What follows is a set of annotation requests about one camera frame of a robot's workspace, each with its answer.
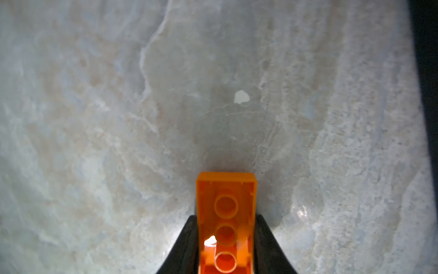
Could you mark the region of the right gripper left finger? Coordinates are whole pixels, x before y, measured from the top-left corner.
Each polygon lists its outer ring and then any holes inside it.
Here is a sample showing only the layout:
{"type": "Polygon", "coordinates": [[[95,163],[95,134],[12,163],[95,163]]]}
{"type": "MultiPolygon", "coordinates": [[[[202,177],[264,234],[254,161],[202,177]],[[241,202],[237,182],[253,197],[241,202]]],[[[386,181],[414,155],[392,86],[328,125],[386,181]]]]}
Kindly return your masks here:
{"type": "Polygon", "coordinates": [[[157,274],[197,274],[198,249],[197,216],[191,215],[157,274]]]}

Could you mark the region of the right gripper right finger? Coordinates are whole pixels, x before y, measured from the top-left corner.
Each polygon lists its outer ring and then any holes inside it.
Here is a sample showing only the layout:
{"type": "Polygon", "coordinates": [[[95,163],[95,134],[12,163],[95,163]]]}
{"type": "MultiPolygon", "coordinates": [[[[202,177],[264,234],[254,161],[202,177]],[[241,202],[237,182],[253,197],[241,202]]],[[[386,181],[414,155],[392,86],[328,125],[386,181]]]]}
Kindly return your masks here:
{"type": "Polygon", "coordinates": [[[261,214],[255,215],[254,273],[297,274],[261,214]]]}

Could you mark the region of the orange 2x4 brick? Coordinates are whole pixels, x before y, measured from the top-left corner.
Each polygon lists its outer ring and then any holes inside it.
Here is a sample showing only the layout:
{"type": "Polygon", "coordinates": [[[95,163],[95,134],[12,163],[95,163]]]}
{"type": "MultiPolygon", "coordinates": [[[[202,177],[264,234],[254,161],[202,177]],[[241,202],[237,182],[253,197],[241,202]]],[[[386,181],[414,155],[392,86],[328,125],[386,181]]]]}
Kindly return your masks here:
{"type": "Polygon", "coordinates": [[[200,274],[253,274],[257,179],[202,172],[196,179],[200,274]]]}

